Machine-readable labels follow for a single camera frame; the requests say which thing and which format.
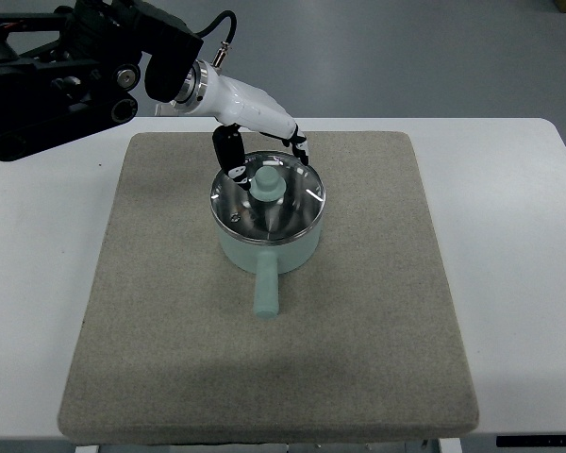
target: lid handle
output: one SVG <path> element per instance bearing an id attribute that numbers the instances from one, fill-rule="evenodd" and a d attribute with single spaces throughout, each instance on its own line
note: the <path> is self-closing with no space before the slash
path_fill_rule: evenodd
<path id="1" fill-rule="evenodd" d="M 249 193 L 259 201 L 275 201 L 285 193 L 287 184 L 279 172 L 272 166 L 258 168 L 251 181 Z"/>

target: gray felt mat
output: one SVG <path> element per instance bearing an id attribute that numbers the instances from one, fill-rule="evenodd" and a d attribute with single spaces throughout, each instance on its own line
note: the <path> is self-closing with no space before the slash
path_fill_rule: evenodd
<path id="1" fill-rule="evenodd" d="M 407 135 L 313 132 L 321 242 L 252 313 L 254 276 L 216 239 L 207 133 L 125 156 L 59 426 L 79 444 L 457 437 L 478 410 Z M 245 134 L 246 151 L 285 149 Z"/>

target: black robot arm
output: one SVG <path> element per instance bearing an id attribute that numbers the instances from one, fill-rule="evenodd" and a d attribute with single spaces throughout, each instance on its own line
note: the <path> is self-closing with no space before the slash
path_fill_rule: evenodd
<path id="1" fill-rule="evenodd" d="M 53 30 L 18 55 L 14 32 Z M 77 0 L 52 14 L 0 14 L 0 160 L 16 160 L 130 121 L 128 93 L 151 55 L 147 94 L 175 98 L 203 44 L 184 22 L 140 0 Z"/>

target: saucepan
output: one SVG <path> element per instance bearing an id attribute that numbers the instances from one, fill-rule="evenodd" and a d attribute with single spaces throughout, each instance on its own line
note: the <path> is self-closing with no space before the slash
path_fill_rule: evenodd
<path id="1" fill-rule="evenodd" d="M 254 314 L 279 312 L 278 275 L 304 264 L 323 227 L 325 186 L 294 156 L 259 151 L 245 156 L 249 192 L 220 171 L 211 187 L 211 211 L 225 255 L 256 274 Z"/>

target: floor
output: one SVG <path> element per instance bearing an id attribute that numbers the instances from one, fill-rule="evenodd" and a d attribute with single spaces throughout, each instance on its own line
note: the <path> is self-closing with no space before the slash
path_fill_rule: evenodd
<path id="1" fill-rule="evenodd" d="M 49 12 L 74 2 L 0 1 L 0 12 Z M 566 14 L 552 0 L 150 3 L 193 30 L 233 9 L 238 31 L 224 74 L 266 90 L 294 117 L 541 117 L 556 125 L 566 144 Z M 205 39 L 202 58 L 211 60 L 225 33 L 223 26 Z M 11 43 L 23 52 L 46 36 L 16 36 Z M 152 116 L 155 101 L 142 86 L 132 94 L 140 101 L 139 115 Z M 31 114 L 33 106 L 27 107 Z M 412 447 L 372 445 L 373 451 L 391 453 Z M 474 453 L 496 449 L 494 436 L 468 438 L 463 447 Z M 176 451 L 241 451 L 187 448 Z M 74 446 L 65 442 L 0 442 L 0 452 L 71 451 Z M 104 453 L 162 451 L 169 450 L 101 448 Z M 275 453 L 264 447 L 243 451 Z M 297 445 L 294 451 L 368 450 Z"/>

